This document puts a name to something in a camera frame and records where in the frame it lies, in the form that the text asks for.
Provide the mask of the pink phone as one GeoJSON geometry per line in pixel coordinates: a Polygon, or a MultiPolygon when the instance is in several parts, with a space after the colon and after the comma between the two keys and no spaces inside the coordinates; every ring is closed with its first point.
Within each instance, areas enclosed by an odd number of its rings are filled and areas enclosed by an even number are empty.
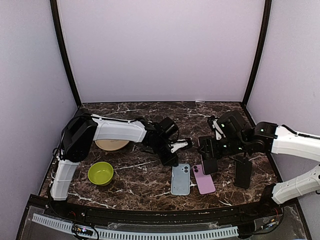
{"type": "Polygon", "coordinates": [[[192,166],[192,171],[200,195],[211,194],[216,191],[212,176],[204,174],[201,164],[192,166]]]}
{"type": "Polygon", "coordinates": [[[215,139],[210,136],[198,138],[197,152],[201,157],[202,171],[205,175],[211,175],[218,171],[218,161],[215,157],[215,139]]]}

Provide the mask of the light blue phone case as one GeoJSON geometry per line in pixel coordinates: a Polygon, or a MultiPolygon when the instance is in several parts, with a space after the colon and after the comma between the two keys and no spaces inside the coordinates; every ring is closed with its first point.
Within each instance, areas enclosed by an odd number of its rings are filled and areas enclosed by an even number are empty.
{"type": "Polygon", "coordinates": [[[179,163],[171,170],[171,189],[172,195],[187,196],[190,194],[190,165],[179,163]]]}

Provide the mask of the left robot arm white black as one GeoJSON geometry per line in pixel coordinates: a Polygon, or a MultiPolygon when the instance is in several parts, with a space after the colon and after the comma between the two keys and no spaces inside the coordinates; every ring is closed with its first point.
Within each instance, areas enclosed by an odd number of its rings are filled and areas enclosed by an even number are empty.
{"type": "Polygon", "coordinates": [[[151,148],[163,166],[178,165],[178,141],[171,136],[179,131],[176,123],[169,117],[160,122],[144,118],[124,120],[106,118],[94,114],[75,116],[63,129],[58,154],[58,167],[51,184],[50,196],[53,198],[51,210],[60,218],[67,218],[70,206],[64,201],[76,168],[85,160],[95,141],[116,140],[141,143],[151,148]]]}

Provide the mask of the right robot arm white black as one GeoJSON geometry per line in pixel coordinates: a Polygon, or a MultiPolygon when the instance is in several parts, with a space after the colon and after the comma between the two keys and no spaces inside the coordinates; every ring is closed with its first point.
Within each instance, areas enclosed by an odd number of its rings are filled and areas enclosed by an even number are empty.
{"type": "MultiPolygon", "coordinates": [[[[197,151],[201,156],[202,171],[205,175],[218,171],[218,160],[234,156],[235,185],[248,189],[251,182],[252,163],[248,157],[254,153],[289,155],[320,160],[320,137],[294,131],[286,125],[262,121],[252,127],[237,110],[228,111],[220,117],[210,116],[207,120],[214,137],[198,139],[197,151]]],[[[255,205],[255,213],[266,217],[291,199],[320,189],[320,167],[285,182],[266,186],[255,205]]]]}

